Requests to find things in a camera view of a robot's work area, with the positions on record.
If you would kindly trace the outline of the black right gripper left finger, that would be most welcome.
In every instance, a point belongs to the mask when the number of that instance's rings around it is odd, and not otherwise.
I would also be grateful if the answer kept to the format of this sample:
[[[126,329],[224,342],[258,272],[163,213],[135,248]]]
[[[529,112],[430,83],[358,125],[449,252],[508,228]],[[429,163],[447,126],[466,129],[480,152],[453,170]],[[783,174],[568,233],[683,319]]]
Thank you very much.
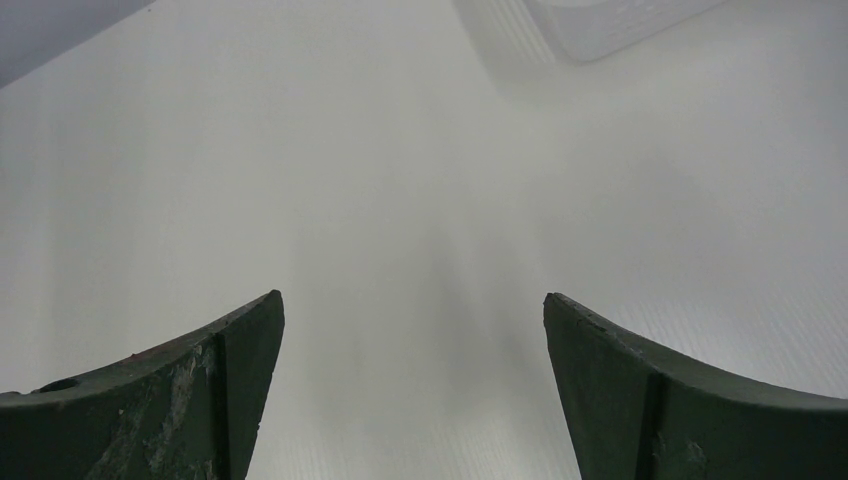
[[[5,479],[243,479],[282,345],[271,291],[110,365],[1,396]]]

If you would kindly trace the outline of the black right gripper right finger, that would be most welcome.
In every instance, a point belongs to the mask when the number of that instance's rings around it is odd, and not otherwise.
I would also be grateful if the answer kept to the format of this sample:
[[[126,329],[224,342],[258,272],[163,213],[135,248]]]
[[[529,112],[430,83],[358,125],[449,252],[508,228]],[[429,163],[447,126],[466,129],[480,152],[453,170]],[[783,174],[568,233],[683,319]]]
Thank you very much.
[[[708,365],[559,293],[552,370],[585,479],[843,479],[847,403]]]

